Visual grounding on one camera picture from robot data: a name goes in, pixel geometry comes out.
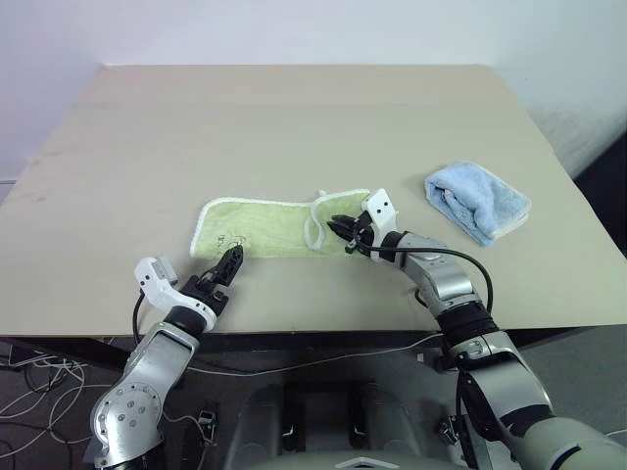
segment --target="black wire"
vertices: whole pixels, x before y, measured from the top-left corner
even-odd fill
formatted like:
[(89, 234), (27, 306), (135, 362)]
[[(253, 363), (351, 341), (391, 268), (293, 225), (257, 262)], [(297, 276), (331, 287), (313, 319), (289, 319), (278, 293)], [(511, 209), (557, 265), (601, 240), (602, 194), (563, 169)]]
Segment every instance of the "black wire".
[(55, 380), (53, 380), (52, 377), (52, 367), (48, 368), (48, 386), (41, 389), (40, 385), (37, 386), (35, 385), (30, 378), (30, 367), (32, 367), (32, 364), (28, 364), (25, 368), (24, 368), (24, 381), (26, 382), (26, 386), (28, 387), (28, 389), (35, 393), (35, 394), (47, 394), (48, 392), (50, 392), (51, 390), (55, 390), (57, 387), (61, 386), (61, 384), (64, 383), (64, 381), (66, 380), (66, 378), (68, 377), (68, 371), (64, 370), (61, 375), (59, 377), (57, 377)]
[(415, 290), (415, 292), (413, 293), (413, 296), (415, 297), (415, 299), (418, 301), (419, 304), (421, 304), (425, 308), (428, 308), (424, 300), (420, 298), (420, 291), (418, 289)]
[[(9, 444), (7, 441), (0, 439), (0, 444), (4, 444), (7, 449), (9, 450), (9, 452), (13, 452), (15, 449), (13, 448), (13, 446), (11, 446), (11, 444)], [(13, 470), (16, 470), (16, 455), (13, 454), (11, 455), (11, 468)]]
[(68, 442), (68, 438), (66, 438), (63, 434), (53, 428), (45, 428), (43, 426), (35, 426), (32, 424), (18, 423), (17, 421), (2, 421), (0, 422), (0, 426), (22, 426), (23, 428), (34, 429), (36, 431), (46, 431), (48, 433), (55, 433), (61, 440), (65, 443), (66, 449), (68, 450), (68, 468), (72, 469), (73, 467), (73, 456), (72, 456), (72, 447)]
[(483, 274), (484, 279), (486, 280), (486, 287), (488, 289), (488, 302), (486, 304), (486, 309), (489, 313), (492, 312), (492, 303), (494, 299), (494, 289), (492, 286), (492, 279), (490, 278), (490, 273), (488, 270), (481, 264), (478, 260), (473, 258), (471, 255), (467, 255), (466, 253), (456, 252), (455, 250), (449, 250), (447, 248), (397, 248), (397, 247), (372, 247), (370, 245), (365, 244), (360, 240), (359, 228), (356, 226), (353, 230), (353, 238), (359, 248), (362, 250), (369, 250), (371, 252), (377, 253), (440, 253), (442, 255), (451, 255), (454, 257), (465, 259), (466, 261), (470, 261), (475, 265), (481, 274)]
[(139, 327), (137, 326), (137, 316), (139, 315), (139, 308), (141, 307), (141, 303), (144, 300), (144, 291), (139, 290), (139, 297), (137, 298), (137, 302), (135, 303), (135, 308), (133, 309), (133, 338), (135, 339), (135, 345), (139, 344)]
[(461, 373), (458, 374), (458, 383), (455, 387), (455, 416), (461, 419)]

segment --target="electrical cord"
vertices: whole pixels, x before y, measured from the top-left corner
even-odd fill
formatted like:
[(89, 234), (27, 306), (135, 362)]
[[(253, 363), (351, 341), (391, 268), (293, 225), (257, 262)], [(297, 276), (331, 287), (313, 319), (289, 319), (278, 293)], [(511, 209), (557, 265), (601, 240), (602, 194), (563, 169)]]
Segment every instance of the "electrical cord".
[(490, 273), (481, 264), (477, 259), (473, 258), (471, 255), (467, 255), (466, 253), (457, 252), (455, 250), (449, 250), (447, 248), (397, 248), (397, 247), (373, 247), (365, 244), (360, 239), (359, 227), (356, 226), (353, 230), (353, 238), (355, 239), (355, 243), (362, 250), (368, 250), (376, 253), (439, 253), (442, 255), (451, 255), (453, 257), (458, 257), (461, 259), (465, 259), (466, 261), (471, 262), (474, 266), (479, 269), (483, 278), (486, 281), (486, 288), (488, 290), (488, 302), (486, 303), (486, 309), (488, 313), (492, 312), (492, 303), (494, 300), (494, 288), (492, 286), (492, 278), (490, 277)]
[(26, 386), (28, 387), (28, 389), (35, 394), (47, 394), (48, 392), (53, 391), (54, 389), (60, 387), (68, 378), (68, 375), (70, 375), (67, 370), (59, 369), (61, 374), (58, 373), (55, 376), (56, 378), (53, 379), (52, 367), (49, 367), (48, 385), (42, 389), (41, 387), (33, 385), (33, 383), (31, 382), (31, 378), (30, 378), (31, 367), (35, 367), (35, 363), (28, 364), (24, 368), (24, 381), (26, 382)]
[(203, 427), (200, 425), (198, 420), (190, 414), (179, 416), (178, 418), (170, 418), (164, 411), (163, 415), (164, 415), (164, 418), (166, 418), (166, 421), (168, 421), (168, 423), (179, 423), (181, 421), (188, 419), (196, 425), (196, 428), (198, 429), (198, 433), (200, 434), (200, 439), (204, 445), (203, 452), (200, 454), (200, 458), (198, 459), (198, 465), (196, 465), (196, 470), (200, 470), (201, 468), (203, 468), (203, 464), (205, 463), (205, 454), (207, 453), (207, 447), (209, 446), (209, 442), (205, 439), (205, 432), (203, 431)]
[[(49, 356), (48, 358), (51, 359), (55, 359), (56, 357), (54, 356)], [(32, 446), (36, 441), (38, 441), (41, 437), (43, 437), (46, 434), (49, 434), (50, 437), (52, 439), (54, 439), (55, 441), (66, 445), (66, 447), (70, 447), (71, 445), (74, 444), (79, 444), (85, 441), (88, 441), (89, 439), (91, 439), (91, 436), (82, 438), (82, 439), (77, 439), (77, 440), (73, 440), (70, 441), (68, 440), (62, 433), (59, 433), (56, 428), (54, 427), (59, 421), (60, 419), (65, 416), (73, 407), (73, 405), (76, 403), (76, 401), (78, 400), (81, 392), (86, 389), (86, 388), (95, 388), (95, 387), (105, 387), (105, 388), (109, 388), (111, 387), (110, 384), (106, 384), (106, 385), (85, 385), (85, 372), (83, 370), (83, 364), (78, 364), (75, 362), (67, 362), (65, 359), (63, 359), (62, 363), (50, 363), (48, 362), (48, 359), (44, 359), (43, 364), (40, 364), (39, 362), (41, 361), (41, 359), (36, 359), (34, 361), (32, 361), (31, 363), (35, 366), (35, 367), (50, 367), (50, 368), (56, 368), (57, 372), (55, 374), (55, 376), (52, 378), (51, 382), (55, 382), (59, 379), (59, 377), (61, 376), (61, 374), (65, 371), (67, 374), (73, 376), (73, 378), (75, 378), (78, 382), (79, 382), (79, 386), (78, 387), (73, 387), (67, 391), (65, 391), (63, 394), (61, 394), (57, 400), (55, 401), (55, 403), (52, 406), (52, 409), (50, 410), (50, 414), (48, 416), (48, 426), (47, 427), (37, 427), (37, 426), (31, 426), (31, 425), (25, 425), (23, 423), (17, 423), (17, 422), (0, 422), (0, 425), (3, 424), (15, 424), (17, 426), (25, 426), (25, 427), (30, 427), (32, 429), (39, 429), (41, 432), (39, 434), (37, 434), (33, 439), (31, 439), (28, 443), (26, 443), (25, 445), (17, 448), (17, 449), (11, 449), (10, 452), (8, 453), (4, 453), (4, 454), (0, 454), (0, 459), (2, 458), (7, 458), (9, 456), (15, 458), (15, 455), (18, 454), (19, 452), (27, 449), (28, 447)], [(44, 384), (41, 385), (40, 387), (37, 387), (36, 389), (45, 389), (48, 387), (48, 384)], [(76, 394), (74, 395), (74, 397), (72, 398), (71, 402), (61, 411), (61, 413), (55, 417), (55, 411), (57, 410), (57, 408), (59, 407), (60, 403), (62, 402), (62, 400), (70, 393), (76, 391)], [(18, 403), (19, 401), (25, 399), (26, 397), (30, 396), (30, 395), (34, 395), (36, 393), (36, 391), (29, 391), (26, 392), (25, 394), (23, 394), (22, 396), (18, 397), (17, 399), (14, 399), (12, 402), (10, 402), (8, 405), (6, 405), (4, 408), (0, 409), (0, 413), (5, 412), (7, 409), (11, 408), (12, 406), (14, 406), (16, 403)], [(26, 413), (28, 413), (29, 411), (31, 411), (32, 409), (34, 409), (42, 400), (44, 397), (47, 397), (47, 393), (46, 394), (42, 394), (41, 397), (39, 398), (39, 400), (30, 408), (23, 410), (17, 414), (14, 415), (0, 415), (0, 418), (13, 418), (13, 417), (17, 417), (17, 416), (22, 416)]]
[(222, 370), (225, 370), (227, 372), (236, 372), (236, 373), (240, 373), (240, 374), (253, 374), (255, 372), (259, 372), (257, 370), (239, 369), (237, 367), (231, 367), (229, 365), (218, 364), (217, 362), (210, 362), (208, 360), (204, 360), (204, 359), (201, 359), (200, 357), (196, 357), (196, 356), (194, 356), (192, 361), (200, 362), (203, 365), (207, 365), (207, 366), (213, 367), (215, 369), (222, 369)]
[(133, 338), (135, 339), (135, 345), (139, 345), (139, 326), (137, 324), (137, 317), (139, 316), (139, 308), (141, 307), (141, 303), (144, 300), (144, 291), (139, 290), (139, 297), (137, 298), (137, 302), (135, 303), (135, 307), (133, 309)]
[(16, 362), (15, 364), (10, 364), (10, 363), (0, 364), (0, 367), (3, 368), (3, 369), (9, 369), (9, 370), (15, 371), (15, 370), (19, 369), (20, 367), (22, 367), (24, 365), (33, 364), (34, 362), (37, 362), (38, 360), (42, 360), (42, 359), (52, 359), (54, 357), (55, 356), (53, 356), (53, 355), (46, 355), (46, 354), (44, 354), (44, 355), (41, 355), (39, 357), (32, 357), (30, 359), (25, 359), (25, 360), (22, 360), (20, 362)]
[(410, 350), (411, 348), (415, 348), (416, 346), (421, 345), (422, 343), (425, 343), (426, 341), (432, 338), (439, 338), (440, 336), (442, 336), (442, 333), (435, 333), (433, 335), (429, 335), (425, 338), (422, 338), (420, 341), (416, 341), (415, 343), (412, 343), (409, 346), (403, 346), (402, 348), (393, 348), (391, 350), (374, 351), (374, 352), (353, 352), (350, 354), (343, 354), (343, 355), (338, 355), (335, 357), (329, 357), (327, 359), (313, 360), (311, 362), (304, 362), (302, 364), (290, 365), (288, 367), (279, 367), (276, 369), (260, 370), (257, 372), (249, 372), (249, 373), (220, 372), (217, 370), (199, 369), (197, 367), (187, 367), (187, 370), (191, 370), (193, 372), (199, 372), (201, 374), (222, 375), (226, 377), (258, 377), (260, 375), (275, 374), (277, 372), (285, 372), (288, 370), (302, 369), (304, 367), (310, 367), (312, 365), (323, 364), (325, 362), (333, 362), (335, 360), (340, 360), (340, 359), (347, 359), (349, 357), (365, 357), (365, 356), (370, 356), (370, 355), (381, 355), (381, 354), (395, 353), (399, 351)]
[(624, 434), (624, 433), (627, 433), (627, 428), (619, 429), (618, 431), (612, 431), (610, 433), (605, 433), (605, 435), (611, 438), (612, 436), (618, 436), (619, 434)]

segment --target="light green cloth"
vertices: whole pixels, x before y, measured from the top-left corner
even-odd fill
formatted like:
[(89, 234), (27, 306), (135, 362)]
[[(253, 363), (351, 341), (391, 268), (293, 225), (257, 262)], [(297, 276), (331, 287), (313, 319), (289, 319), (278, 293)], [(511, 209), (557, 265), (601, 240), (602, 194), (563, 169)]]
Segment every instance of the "light green cloth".
[(190, 255), (216, 259), (242, 245), (247, 258), (344, 256), (346, 241), (326, 222), (339, 213), (357, 217), (368, 194), (365, 189), (324, 194), (311, 203), (215, 199), (203, 207)]

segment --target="folded blue towel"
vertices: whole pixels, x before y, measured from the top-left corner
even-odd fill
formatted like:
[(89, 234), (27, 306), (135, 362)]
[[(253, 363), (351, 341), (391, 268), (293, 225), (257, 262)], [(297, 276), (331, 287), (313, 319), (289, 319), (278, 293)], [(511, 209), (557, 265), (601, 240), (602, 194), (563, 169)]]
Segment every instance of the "folded blue towel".
[(531, 209), (523, 194), (472, 162), (436, 171), (424, 187), (429, 203), (483, 246), (522, 225)]

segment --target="wooden table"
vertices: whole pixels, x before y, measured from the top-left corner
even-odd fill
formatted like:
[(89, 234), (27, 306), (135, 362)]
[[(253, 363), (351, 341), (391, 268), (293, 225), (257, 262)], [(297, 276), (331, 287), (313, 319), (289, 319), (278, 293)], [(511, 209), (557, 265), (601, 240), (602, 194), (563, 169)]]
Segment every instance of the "wooden table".
[[(425, 200), (424, 177), (458, 160), (533, 202), (491, 248)], [(140, 258), (165, 255), (181, 278), (211, 264), (188, 255), (208, 200), (361, 187), (388, 190), (400, 229), (481, 260), (503, 328), (627, 319), (624, 257), (489, 69), (145, 66), (102, 68), (0, 207), (0, 334), (130, 334)], [(357, 255), (246, 259), (229, 294), (219, 333), (437, 328), (408, 279)], [(163, 316), (143, 309), (141, 330)]]

